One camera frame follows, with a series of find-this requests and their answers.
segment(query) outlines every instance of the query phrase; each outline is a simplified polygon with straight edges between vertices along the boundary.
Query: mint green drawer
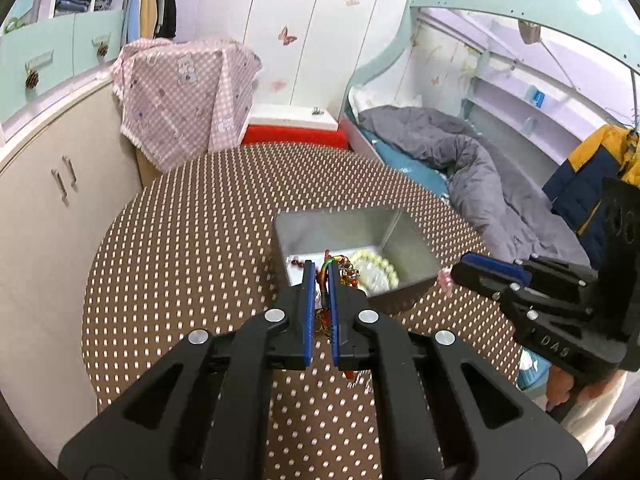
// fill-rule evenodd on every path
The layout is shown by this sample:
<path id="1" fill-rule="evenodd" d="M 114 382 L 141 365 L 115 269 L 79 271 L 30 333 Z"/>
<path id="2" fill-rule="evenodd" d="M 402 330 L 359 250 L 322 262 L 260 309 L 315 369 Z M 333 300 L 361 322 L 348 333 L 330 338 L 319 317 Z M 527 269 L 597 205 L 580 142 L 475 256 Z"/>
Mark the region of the mint green drawer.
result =
<path id="1" fill-rule="evenodd" d="M 14 30 L 0 38 L 0 123 L 44 92 L 69 79 L 73 66 L 74 17 L 59 16 Z M 38 72 L 27 90 L 26 64 Z"/>
<path id="2" fill-rule="evenodd" d="M 118 57 L 123 18 L 124 12 L 121 9 L 76 14 L 74 29 L 75 75 Z M 108 44 L 107 54 L 104 57 L 98 56 L 98 47 L 101 43 Z"/>

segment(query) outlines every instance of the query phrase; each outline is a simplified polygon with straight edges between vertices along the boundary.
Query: silver screw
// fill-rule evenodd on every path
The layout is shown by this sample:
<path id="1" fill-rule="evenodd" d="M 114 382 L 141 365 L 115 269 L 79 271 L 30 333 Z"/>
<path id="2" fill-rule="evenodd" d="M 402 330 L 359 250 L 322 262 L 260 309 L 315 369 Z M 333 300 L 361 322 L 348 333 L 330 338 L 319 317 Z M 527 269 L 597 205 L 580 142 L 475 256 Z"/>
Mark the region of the silver screw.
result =
<path id="1" fill-rule="evenodd" d="M 454 336 L 449 330 L 440 330 L 436 332 L 436 341 L 444 346 L 452 345 L 456 340 L 456 336 Z"/>
<path id="2" fill-rule="evenodd" d="M 264 313 L 264 319 L 271 323 L 277 323 L 284 319 L 284 311 L 279 308 L 272 308 Z"/>
<path id="3" fill-rule="evenodd" d="M 380 316 L 375 310 L 361 310 L 358 319 L 363 323 L 375 323 Z"/>
<path id="4" fill-rule="evenodd" d="M 192 330 L 191 332 L 189 332 L 187 339 L 192 345 L 201 345 L 202 343 L 206 342 L 207 339 L 209 339 L 209 333 L 207 333 L 206 330 L 199 328 L 197 330 Z"/>

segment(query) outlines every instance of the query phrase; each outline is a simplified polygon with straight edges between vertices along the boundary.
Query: polka dot tablecloth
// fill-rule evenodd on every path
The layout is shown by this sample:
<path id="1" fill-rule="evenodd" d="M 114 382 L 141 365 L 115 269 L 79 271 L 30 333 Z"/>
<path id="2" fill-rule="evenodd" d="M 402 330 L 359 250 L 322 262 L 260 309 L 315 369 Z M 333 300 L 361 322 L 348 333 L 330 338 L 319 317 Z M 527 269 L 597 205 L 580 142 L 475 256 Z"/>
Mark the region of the polka dot tablecloth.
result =
<path id="1" fill-rule="evenodd" d="M 394 206 L 407 210 L 443 266 L 479 237 L 452 208 L 401 173 L 309 144 L 254 144 L 203 155 L 163 175 L 124 208 L 95 257 L 82 352 L 105 407 L 185 334 L 238 329 L 277 297 L 271 223 L 281 210 Z M 447 328 L 514 381 L 520 347 L 498 306 L 434 286 L 397 319 Z M 381 478 L 373 394 L 331 364 L 316 338 L 311 367 L 274 372 L 264 478 Z"/>

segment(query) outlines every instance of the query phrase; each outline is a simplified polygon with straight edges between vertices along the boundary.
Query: gray blanket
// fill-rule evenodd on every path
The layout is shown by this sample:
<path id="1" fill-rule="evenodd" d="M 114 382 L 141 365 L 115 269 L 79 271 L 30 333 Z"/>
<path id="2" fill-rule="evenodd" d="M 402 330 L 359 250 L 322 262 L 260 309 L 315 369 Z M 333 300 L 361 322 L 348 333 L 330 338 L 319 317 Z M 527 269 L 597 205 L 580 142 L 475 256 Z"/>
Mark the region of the gray blanket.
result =
<path id="1" fill-rule="evenodd" d="M 564 220 L 542 190 L 465 121 L 432 108 L 383 106 L 360 123 L 388 144 L 450 175 L 452 206 L 508 262 L 531 253 L 589 265 Z"/>

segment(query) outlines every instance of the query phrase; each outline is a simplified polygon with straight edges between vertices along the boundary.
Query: metal box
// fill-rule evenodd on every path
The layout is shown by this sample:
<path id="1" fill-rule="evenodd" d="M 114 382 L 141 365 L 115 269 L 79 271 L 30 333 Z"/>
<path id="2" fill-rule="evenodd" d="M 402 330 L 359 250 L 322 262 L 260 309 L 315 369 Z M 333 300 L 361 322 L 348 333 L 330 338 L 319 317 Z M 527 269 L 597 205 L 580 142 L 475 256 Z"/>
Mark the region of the metal box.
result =
<path id="1" fill-rule="evenodd" d="M 364 248 L 389 260 L 398 274 L 397 288 L 369 296 L 369 305 L 379 312 L 410 309 L 436 281 L 440 262 L 403 209 L 281 212 L 273 221 L 273 257 L 281 287 L 302 281 L 302 271 L 289 263 L 292 256 L 319 266 L 325 249 L 349 257 Z"/>

